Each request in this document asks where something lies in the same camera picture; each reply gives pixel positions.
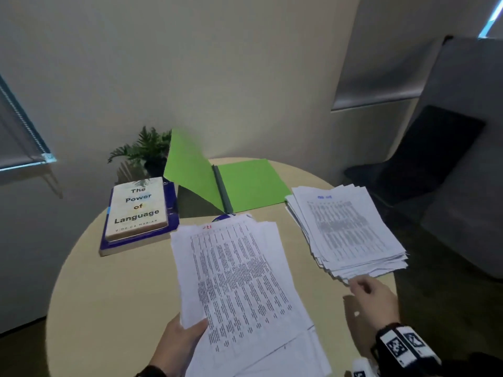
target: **open folder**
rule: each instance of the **open folder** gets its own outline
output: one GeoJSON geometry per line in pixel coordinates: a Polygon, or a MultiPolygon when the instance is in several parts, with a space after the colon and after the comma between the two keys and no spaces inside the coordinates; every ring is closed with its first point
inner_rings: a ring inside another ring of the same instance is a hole
{"type": "Polygon", "coordinates": [[[225,213],[281,203],[291,194],[267,160],[211,165],[198,147],[175,129],[164,177],[192,190],[225,213]]]}

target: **black pot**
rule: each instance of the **black pot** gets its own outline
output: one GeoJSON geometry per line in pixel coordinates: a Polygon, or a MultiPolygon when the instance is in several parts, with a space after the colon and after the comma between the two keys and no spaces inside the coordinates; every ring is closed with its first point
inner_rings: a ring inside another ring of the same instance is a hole
{"type": "Polygon", "coordinates": [[[145,161],[143,167],[147,170],[150,177],[162,177],[164,168],[166,167],[167,158],[160,157],[158,159],[145,161]]]}

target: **book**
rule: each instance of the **book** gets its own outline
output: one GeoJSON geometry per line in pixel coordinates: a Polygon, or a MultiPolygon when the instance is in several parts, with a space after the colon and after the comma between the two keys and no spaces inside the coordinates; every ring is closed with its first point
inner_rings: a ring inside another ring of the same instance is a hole
{"type": "Polygon", "coordinates": [[[281,203],[291,194],[268,160],[213,166],[185,134],[175,129],[164,177],[227,214],[281,203]]]}
{"type": "Polygon", "coordinates": [[[110,195],[100,255],[111,255],[138,247],[139,244],[134,242],[161,234],[166,235],[142,241],[140,246],[168,239],[170,232],[176,230],[178,224],[177,195],[172,182],[157,177],[117,185],[110,195]]]}

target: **person's left hand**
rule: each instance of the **person's left hand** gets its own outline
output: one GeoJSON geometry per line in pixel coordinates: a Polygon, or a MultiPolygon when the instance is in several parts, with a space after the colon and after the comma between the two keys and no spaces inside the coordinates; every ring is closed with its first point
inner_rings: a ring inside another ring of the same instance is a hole
{"type": "Polygon", "coordinates": [[[179,376],[189,364],[191,353],[208,327],[208,319],[188,329],[180,324],[180,314],[167,323],[149,365],[161,369],[167,377],[179,376]]]}

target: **book spine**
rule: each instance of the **book spine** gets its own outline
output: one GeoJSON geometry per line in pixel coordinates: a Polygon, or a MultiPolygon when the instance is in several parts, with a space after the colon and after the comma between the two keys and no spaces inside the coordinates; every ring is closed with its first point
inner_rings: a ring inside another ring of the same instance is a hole
{"type": "Polygon", "coordinates": [[[222,180],[222,175],[218,169],[218,166],[212,165],[213,173],[215,173],[215,180],[217,181],[218,191],[220,192],[220,198],[222,198],[222,204],[224,213],[234,213],[232,210],[232,205],[230,204],[229,195],[227,194],[227,190],[225,189],[225,185],[222,180]]]}

